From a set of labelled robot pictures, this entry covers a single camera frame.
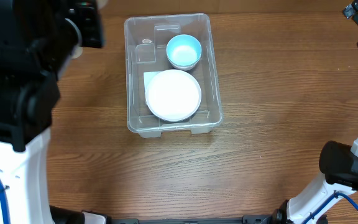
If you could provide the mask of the pink plate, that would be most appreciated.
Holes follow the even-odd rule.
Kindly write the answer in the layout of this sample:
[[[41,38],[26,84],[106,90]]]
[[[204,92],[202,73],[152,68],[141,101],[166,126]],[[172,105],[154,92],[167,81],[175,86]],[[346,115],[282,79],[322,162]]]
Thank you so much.
[[[183,70],[158,72],[145,89],[145,102],[150,112],[168,122],[188,119],[198,110],[201,100],[199,82]]]

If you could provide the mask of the light blue bowl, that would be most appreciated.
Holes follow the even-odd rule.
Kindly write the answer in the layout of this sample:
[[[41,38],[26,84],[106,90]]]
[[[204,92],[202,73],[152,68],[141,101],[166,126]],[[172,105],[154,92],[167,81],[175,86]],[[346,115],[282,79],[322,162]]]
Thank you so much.
[[[199,62],[202,46],[198,39],[188,34],[180,34],[171,38],[166,47],[168,61],[179,65],[190,65]]]

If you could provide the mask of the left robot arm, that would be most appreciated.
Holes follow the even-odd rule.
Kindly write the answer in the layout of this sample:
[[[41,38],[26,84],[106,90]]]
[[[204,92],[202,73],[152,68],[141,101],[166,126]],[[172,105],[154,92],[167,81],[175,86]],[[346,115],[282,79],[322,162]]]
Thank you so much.
[[[58,81],[103,44],[95,0],[0,0],[0,223],[109,222],[51,206],[46,166]]]

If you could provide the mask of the beige cup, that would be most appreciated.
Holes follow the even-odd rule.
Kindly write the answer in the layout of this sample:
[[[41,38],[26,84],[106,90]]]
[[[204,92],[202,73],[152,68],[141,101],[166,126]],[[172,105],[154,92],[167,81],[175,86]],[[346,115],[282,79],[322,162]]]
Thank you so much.
[[[83,53],[83,48],[76,47],[71,53],[71,58],[76,59],[76,58],[80,57],[82,55],[82,53]]]

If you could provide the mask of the grey bowl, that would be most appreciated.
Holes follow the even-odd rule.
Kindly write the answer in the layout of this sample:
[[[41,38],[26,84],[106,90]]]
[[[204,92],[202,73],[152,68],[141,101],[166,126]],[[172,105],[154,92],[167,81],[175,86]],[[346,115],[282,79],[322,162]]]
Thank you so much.
[[[179,64],[176,64],[176,63],[174,63],[172,61],[170,61],[170,63],[175,69],[179,69],[179,70],[183,70],[183,71],[189,71],[189,70],[195,68],[198,62],[192,63],[190,65],[179,65]]]

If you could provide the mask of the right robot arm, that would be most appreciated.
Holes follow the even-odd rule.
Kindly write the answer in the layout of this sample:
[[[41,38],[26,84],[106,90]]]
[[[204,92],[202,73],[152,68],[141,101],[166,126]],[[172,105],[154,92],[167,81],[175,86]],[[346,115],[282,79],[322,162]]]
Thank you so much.
[[[327,223],[325,213],[358,191],[358,138],[347,145],[327,142],[319,157],[319,173],[296,197],[284,202],[269,223]]]

